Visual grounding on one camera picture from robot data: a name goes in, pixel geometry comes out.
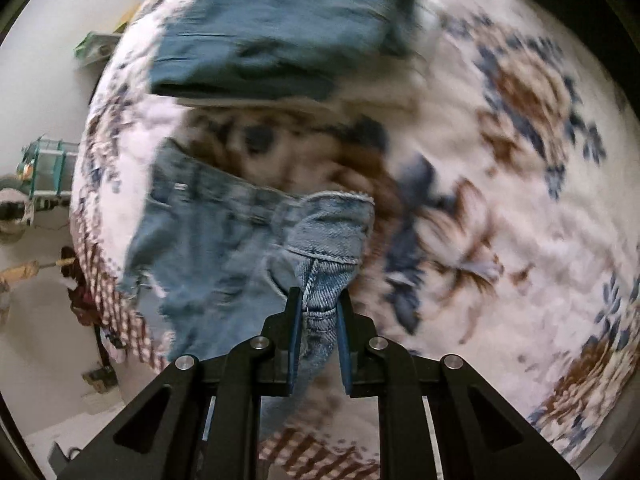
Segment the dark red cloth on floor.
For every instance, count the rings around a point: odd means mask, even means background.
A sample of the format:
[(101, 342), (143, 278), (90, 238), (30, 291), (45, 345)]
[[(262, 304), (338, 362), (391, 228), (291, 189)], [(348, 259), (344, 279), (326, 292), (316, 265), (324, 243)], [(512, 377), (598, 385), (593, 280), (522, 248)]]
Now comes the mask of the dark red cloth on floor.
[(74, 259), (72, 264), (60, 267), (67, 288), (67, 295), (70, 298), (70, 310), (72, 310), (77, 321), (82, 326), (99, 326), (101, 324), (101, 315), (96, 308), (96, 303), (93, 300), (92, 293), (73, 248), (64, 246), (61, 249), (61, 258)]

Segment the green item on floor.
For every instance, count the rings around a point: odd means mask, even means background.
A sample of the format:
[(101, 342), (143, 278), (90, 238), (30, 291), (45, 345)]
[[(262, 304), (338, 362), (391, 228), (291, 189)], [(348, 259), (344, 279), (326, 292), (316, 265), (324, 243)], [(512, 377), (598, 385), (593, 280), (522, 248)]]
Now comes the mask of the green item on floor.
[(88, 32), (75, 47), (74, 58), (82, 65), (89, 65), (109, 58), (117, 47), (122, 34)]

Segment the folded dark blue jeans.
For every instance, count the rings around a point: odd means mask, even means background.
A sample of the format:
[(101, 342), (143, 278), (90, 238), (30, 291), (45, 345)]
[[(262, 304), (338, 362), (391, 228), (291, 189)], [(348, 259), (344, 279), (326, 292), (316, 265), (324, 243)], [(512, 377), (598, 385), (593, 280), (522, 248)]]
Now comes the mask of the folded dark blue jeans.
[(169, 22), (151, 91), (325, 101), (343, 76), (408, 58), (416, 0), (194, 0)]

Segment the light blue denim pants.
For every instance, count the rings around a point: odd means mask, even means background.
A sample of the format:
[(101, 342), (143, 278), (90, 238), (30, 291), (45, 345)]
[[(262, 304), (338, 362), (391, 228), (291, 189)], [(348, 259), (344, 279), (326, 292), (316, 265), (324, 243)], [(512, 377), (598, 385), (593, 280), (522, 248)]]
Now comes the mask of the light blue denim pants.
[(305, 196), (260, 188), (207, 166), (174, 141), (160, 144), (151, 188), (118, 286), (171, 359), (207, 360), (256, 336), (302, 293), (295, 387), (262, 404), (260, 433), (279, 431), (336, 345), (336, 305), (357, 275), (374, 220), (371, 197)]

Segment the floral and checked blanket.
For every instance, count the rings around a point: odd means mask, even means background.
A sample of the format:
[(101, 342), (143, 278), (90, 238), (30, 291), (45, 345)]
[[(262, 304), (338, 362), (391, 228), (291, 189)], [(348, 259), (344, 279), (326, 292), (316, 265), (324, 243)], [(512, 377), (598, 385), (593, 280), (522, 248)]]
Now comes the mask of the floral and checked blanket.
[[(162, 370), (118, 283), (165, 141), (260, 188), (364, 194), (348, 285), (383, 335), (457, 353), (571, 464), (639, 362), (639, 122), (601, 64), (529, 0), (416, 0), (408, 58), (326, 102), (186, 104), (151, 91), (165, 28), (194, 0), (145, 0), (96, 88), (70, 229), (103, 322)], [(337, 348), (260, 455), (293, 479), (375, 479), (371, 402), (337, 390)]]

